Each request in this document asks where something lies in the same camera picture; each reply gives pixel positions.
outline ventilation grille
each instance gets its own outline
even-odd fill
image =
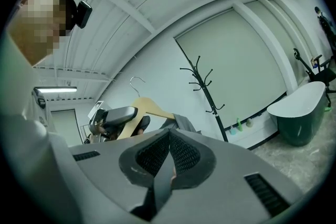
[[[97,151],[90,151],[90,152],[85,152],[85,153],[81,153],[81,154],[77,154],[77,155],[73,155],[73,156],[74,156],[75,161],[78,162],[78,161],[93,158],[93,157],[96,157],[96,156],[99,156],[99,155],[100,154]]]
[[[199,151],[175,134],[171,134],[170,152],[179,175],[193,168],[201,159]]]
[[[137,164],[155,177],[166,159],[168,152],[169,135],[167,134],[149,146],[141,149],[135,159]]]
[[[245,176],[245,179],[272,217],[289,207],[285,200],[259,174]]]

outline vent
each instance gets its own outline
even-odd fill
[[[289,207],[288,203],[259,174],[245,176],[245,179],[272,217]]]
[[[89,158],[93,158],[93,157],[96,157],[96,156],[99,156],[99,152],[97,151],[90,151],[90,152],[86,152],[86,153],[81,153],[81,154],[77,154],[77,155],[73,155],[74,159],[76,162],[78,161],[82,161],[84,159],[89,159]]]

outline chair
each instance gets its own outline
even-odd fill
[[[300,57],[300,52],[297,49],[294,49],[294,56],[295,59],[299,60],[300,62],[303,63],[304,67],[307,69],[306,73],[309,76],[310,81],[321,81],[325,84],[325,94],[327,96],[328,99],[328,107],[331,107],[331,101],[329,98],[329,93],[336,93],[335,90],[330,90],[329,89],[329,83],[331,81],[333,81],[334,79],[336,79],[336,74],[328,68],[328,64],[330,63],[331,59],[325,61],[324,63],[320,64],[319,59],[322,57],[322,55],[317,56],[314,61],[317,62],[318,65],[318,70],[319,72],[317,74],[314,74],[314,72],[312,71],[312,69],[310,68],[310,66],[308,64],[306,64],[303,59]]]

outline coat rack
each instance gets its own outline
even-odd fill
[[[215,103],[214,103],[214,100],[212,99],[212,97],[211,97],[211,95],[210,95],[210,93],[209,93],[209,91],[207,89],[207,87],[212,83],[212,80],[208,84],[206,84],[206,79],[210,75],[210,73],[213,71],[213,69],[210,70],[210,72],[206,75],[206,77],[205,77],[205,79],[203,81],[200,73],[198,73],[198,62],[200,60],[200,56],[198,57],[197,63],[196,63],[195,66],[193,65],[193,63],[188,58],[187,58],[187,60],[190,63],[190,65],[192,66],[192,69],[190,69],[190,68],[180,68],[180,69],[181,70],[189,70],[189,71],[191,71],[193,73],[192,75],[197,79],[198,83],[197,82],[189,82],[189,84],[197,84],[197,85],[199,85],[200,88],[197,89],[197,90],[193,90],[193,91],[199,91],[201,89],[203,90],[203,92],[204,92],[204,94],[205,94],[205,96],[206,96],[206,98],[207,98],[207,100],[208,100],[208,102],[210,104],[210,107],[212,109],[211,111],[206,110],[206,112],[213,113],[215,115],[216,121],[217,121],[218,126],[219,126],[219,129],[220,129],[220,131],[222,133],[223,139],[224,139],[225,142],[228,142],[226,134],[225,134],[225,130],[224,130],[224,127],[223,127],[223,124],[222,124],[222,121],[221,121],[221,119],[220,119],[220,117],[219,117],[219,115],[217,113],[217,110],[221,110],[225,105],[223,104],[220,108],[217,108],[216,105],[215,105]]]

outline floor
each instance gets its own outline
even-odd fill
[[[336,72],[334,63],[331,69]],[[336,89],[336,80],[330,83],[330,89]],[[304,193],[323,179],[336,152],[336,94],[331,94],[330,99],[333,109],[324,113],[321,127],[308,145],[293,147],[277,135],[253,150],[291,178]]]

